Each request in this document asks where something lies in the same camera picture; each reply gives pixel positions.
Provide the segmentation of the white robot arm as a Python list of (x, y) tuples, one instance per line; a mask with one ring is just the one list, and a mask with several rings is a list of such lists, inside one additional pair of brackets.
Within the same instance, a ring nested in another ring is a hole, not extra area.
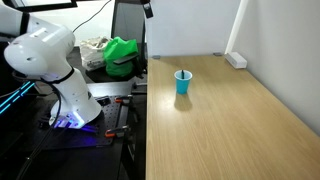
[(75, 43), (70, 29), (5, 4), (0, 5), (0, 24), (1, 34), (13, 38), (4, 50), (7, 63), (58, 90), (60, 100), (51, 109), (51, 125), (80, 129), (100, 114), (101, 106), (81, 72), (66, 60)]

